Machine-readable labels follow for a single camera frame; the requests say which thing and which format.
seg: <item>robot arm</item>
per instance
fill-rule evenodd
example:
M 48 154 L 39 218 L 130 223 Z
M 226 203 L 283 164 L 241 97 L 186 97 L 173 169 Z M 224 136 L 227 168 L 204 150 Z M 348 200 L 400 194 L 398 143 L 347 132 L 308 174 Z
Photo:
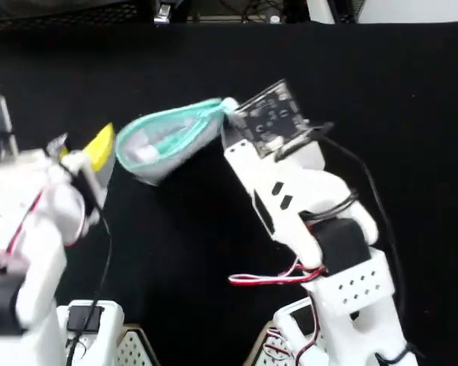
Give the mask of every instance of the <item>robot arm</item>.
M 107 126 L 83 151 L 57 146 L 60 163 L 43 150 L 18 153 L 14 140 L 0 142 L 15 147 L 0 154 L 1 364 L 19 364 L 17 357 L 30 365 L 65 362 L 54 302 L 64 246 L 98 222 L 114 165 L 112 140 Z
M 275 314 L 288 349 L 301 365 L 312 366 L 372 366 L 376 352 L 395 358 L 407 342 L 385 254 L 371 247 L 377 225 L 343 179 L 324 171 L 318 142 L 307 138 L 318 126 L 301 116 L 284 82 L 242 104 L 229 121 L 224 156 L 268 234 L 287 245 L 303 268 L 327 271 L 302 284 L 310 298 Z M 292 312 L 309 305 L 316 314 L 313 346 L 302 353 L 310 335 Z M 417 362 L 409 353 L 397 364 Z

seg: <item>white 3d-printed part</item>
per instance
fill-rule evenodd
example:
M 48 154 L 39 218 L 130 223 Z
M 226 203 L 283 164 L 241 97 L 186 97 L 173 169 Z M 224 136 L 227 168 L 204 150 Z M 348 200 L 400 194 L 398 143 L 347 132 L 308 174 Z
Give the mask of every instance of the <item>white 3d-printed part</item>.
M 328 278 L 303 284 L 327 316 L 350 314 L 393 295 L 395 289 L 385 254 L 370 249 L 372 258 Z
M 128 331 L 117 347 L 115 366 L 154 366 L 147 350 L 135 331 Z

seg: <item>yellow sponge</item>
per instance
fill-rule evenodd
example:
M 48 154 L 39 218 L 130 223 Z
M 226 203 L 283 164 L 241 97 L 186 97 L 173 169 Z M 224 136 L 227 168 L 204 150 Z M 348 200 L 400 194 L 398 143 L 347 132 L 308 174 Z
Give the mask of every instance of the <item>yellow sponge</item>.
M 112 154 L 114 146 L 114 126 L 108 124 L 98 133 L 95 139 L 90 141 L 83 152 L 92 160 L 92 168 L 95 172 L 100 171 Z

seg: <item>circuit board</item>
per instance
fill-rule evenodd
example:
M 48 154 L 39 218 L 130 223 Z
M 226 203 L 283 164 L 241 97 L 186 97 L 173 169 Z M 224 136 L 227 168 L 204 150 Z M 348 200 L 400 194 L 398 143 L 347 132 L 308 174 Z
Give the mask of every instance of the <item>circuit board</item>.
M 236 111 L 233 125 L 256 148 L 260 158 L 312 129 L 285 80 L 263 90 Z

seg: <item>black backdrop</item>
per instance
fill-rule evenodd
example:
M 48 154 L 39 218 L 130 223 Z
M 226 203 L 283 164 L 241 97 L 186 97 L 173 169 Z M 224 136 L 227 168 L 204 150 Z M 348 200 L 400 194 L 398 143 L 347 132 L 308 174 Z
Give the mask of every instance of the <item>black backdrop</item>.
M 0 33 L 0 92 L 22 148 L 65 130 L 82 146 L 107 122 L 244 100 L 282 77 L 305 115 L 336 121 L 334 138 L 375 174 L 405 267 L 408 338 L 424 364 L 458 364 L 458 24 Z M 359 168 L 324 153 L 378 218 Z M 104 297 L 143 325 L 163 364 L 241 364 L 273 312 L 303 296 L 227 284 L 239 271 L 277 273 L 292 256 L 268 240 L 219 143 L 160 188 L 117 166 L 106 214 L 114 260 Z M 92 296 L 105 244 L 95 228 L 69 249 L 61 303 Z

